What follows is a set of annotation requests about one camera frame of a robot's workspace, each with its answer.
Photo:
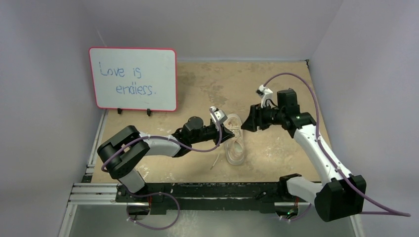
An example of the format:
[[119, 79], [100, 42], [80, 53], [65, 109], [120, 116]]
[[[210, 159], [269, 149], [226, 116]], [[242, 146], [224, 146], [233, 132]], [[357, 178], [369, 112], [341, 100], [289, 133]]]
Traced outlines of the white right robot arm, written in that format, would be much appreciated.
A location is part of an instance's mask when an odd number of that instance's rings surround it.
[[261, 103], [250, 107], [249, 116], [241, 128], [256, 132], [280, 125], [303, 148], [321, 180], [314, 183], [300, 174], [282, 176], [277, 188], [279, 198], [289, 201], [298, 197], [307, 201], [325, 222], [361, 213], [366, 180], [361, 175], [354, 176], [329, 146], [322, 144], [317, 123], [310, 113], [300, 111], [296, 92], [291, 88], [278, 91], [276, 105], [269, 88], [261, 85], [256, 92]]

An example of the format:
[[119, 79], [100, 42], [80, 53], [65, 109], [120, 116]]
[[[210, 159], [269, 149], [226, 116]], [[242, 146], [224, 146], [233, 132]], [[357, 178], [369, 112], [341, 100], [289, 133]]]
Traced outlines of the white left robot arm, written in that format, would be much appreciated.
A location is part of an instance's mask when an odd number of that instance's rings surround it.
[[149, 135], [129, 125], [101, 144], [97, 154], [104, 164], [102, 170], [123, 184], [130, 198], [141, 202], [147, 197], [147, 188], [135, 167], [143, 157], [178, 158], [190, 152], [193, 144], [212, 140], [218, 146], [234, 136], [223, 123], [211, 121], [209, 125], [204, 125], [200, 117], [189, 118], [168, 136]]

